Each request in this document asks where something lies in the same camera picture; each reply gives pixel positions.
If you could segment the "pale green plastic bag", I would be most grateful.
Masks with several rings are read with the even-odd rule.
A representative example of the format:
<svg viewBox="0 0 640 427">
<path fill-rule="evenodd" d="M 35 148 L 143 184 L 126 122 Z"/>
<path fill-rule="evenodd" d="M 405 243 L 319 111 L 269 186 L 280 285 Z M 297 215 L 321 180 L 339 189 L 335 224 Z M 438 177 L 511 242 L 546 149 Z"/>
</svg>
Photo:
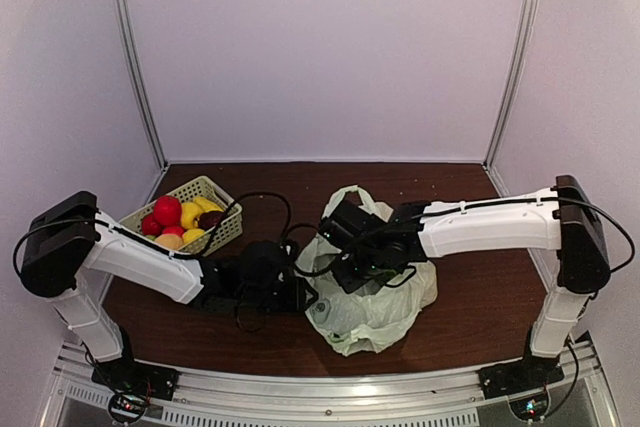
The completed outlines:
<svg viewBox="0 0 640 427">
<path fill-rule="evenodd" d="M 319 300 L 306 317 L 331 348 L 348 357 L 358 352 L 380 353 L 402 340 L 421 310 L 435 302 L 436 267 L 414 263 L 385 287 L 372 281 L 352 294 L 338 285 L 331 273 L 319 272 L 338 258 L 339 249 L 315 235 L 296 255 L 295 266 L 309 275 Z"/>
</svg>

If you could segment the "yellow mango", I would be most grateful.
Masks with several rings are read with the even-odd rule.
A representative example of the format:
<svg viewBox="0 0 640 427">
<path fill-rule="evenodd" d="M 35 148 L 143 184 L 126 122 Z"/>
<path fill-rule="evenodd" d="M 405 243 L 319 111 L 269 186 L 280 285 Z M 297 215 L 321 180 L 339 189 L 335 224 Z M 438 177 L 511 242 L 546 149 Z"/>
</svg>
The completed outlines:
<svg viewBox="0 0 640 427">
<path fill-rule="evenodd" d="M 196 229 L 198 220 L 204 213 L 203 209 L 194 202 L 184 202 L 181 204 L 180 225 L 184 230 Z"/>
</svg>

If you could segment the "peach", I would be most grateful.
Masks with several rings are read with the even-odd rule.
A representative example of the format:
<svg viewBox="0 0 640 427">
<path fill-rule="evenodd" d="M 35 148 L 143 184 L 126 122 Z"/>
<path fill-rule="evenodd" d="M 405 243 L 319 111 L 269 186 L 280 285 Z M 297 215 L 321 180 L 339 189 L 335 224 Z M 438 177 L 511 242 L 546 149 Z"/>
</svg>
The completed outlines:
<svg viewBox="0 0 640 427">
<path fill-rule="evenodd" d="M 154 242 L 169 250 L 180 250 L 184 245 L 182 237 L 176 234 L 162 234 Z"/>
</svg>

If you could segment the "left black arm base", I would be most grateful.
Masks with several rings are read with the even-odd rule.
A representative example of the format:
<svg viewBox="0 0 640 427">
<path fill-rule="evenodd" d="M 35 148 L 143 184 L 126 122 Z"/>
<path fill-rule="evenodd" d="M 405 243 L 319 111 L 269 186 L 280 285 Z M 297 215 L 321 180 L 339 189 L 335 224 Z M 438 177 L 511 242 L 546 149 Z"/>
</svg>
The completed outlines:
<svg viewBox="0 0 640 427">
<path fill-rule="evenodd" d="M 137 361 L 128 333 L 122 327 L 119 330 L 123 342 L 122 356 L 108 362 L 99 362 L 91 358 L 91 380 L 109 387 L 112 391 L 171 401 L 179 380 L 179 372 L 174 368 Z"/>
</svg>

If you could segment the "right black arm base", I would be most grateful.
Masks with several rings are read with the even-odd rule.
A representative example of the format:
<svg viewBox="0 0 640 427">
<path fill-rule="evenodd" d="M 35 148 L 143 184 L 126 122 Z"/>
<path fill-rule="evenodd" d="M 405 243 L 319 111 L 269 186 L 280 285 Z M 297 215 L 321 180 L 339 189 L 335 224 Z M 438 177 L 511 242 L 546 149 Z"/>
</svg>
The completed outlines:
<svg viewBox="0 0 640 427">
<path fill-rule="evenodd" d="M 560 356 L 543 358 L 532 354 L 532 330 L 530 327 L 527 332 L 524 354 L 519 360 L 497 363 L 478 371 L 485 399 L 539 389 L 564 379 Z"/>
</svg>

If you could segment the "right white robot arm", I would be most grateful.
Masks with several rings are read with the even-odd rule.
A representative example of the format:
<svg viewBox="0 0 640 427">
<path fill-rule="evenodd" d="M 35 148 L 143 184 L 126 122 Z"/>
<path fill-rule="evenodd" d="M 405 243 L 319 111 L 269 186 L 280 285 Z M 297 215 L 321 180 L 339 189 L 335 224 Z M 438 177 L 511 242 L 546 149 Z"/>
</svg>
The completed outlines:
<svg viewBox="0 0 640 427">
<path fill-rule="evenodd" d="M 556 253 L 559 270 L 533 324 L 528 354 L 513 366 L 519 387 L 535 387 L 551 371 L 588 298 L 610 280 L 602 213 L 579 182 L 559 176 L 533 193 L 480 201 L 414 201 L 389 218 L 341 200 L 325 213 L 320 235 L 340 256 L 330 265 L 338 285 L 355 292 L 386 273 L 453 254 L 537 249 Z"/>
</svg>

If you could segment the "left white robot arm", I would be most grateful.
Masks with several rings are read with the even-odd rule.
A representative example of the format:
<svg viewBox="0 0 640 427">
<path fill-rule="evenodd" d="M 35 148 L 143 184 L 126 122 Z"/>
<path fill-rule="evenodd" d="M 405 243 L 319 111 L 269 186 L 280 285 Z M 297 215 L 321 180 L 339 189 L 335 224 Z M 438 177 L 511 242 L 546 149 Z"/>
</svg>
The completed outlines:
<svg viewBox="0 0 640 427">
<path fill-rule="evenodd" d="M 222 259 L 162 247 L 116 222 L 80 191 L 31 222 L 17 242 L 12 263 L 24 288 L 45 298 L 88 348 L 105 363 L 106 376 L 123 391 L 137 389 L 144 371 L 134 362 L 122 327 L 87 287 L 89 270 L 109 273 L 208 313 L 303 313 L 318 299 L 309 281 L 277 242 L 250 243 Z"/>
</svg>

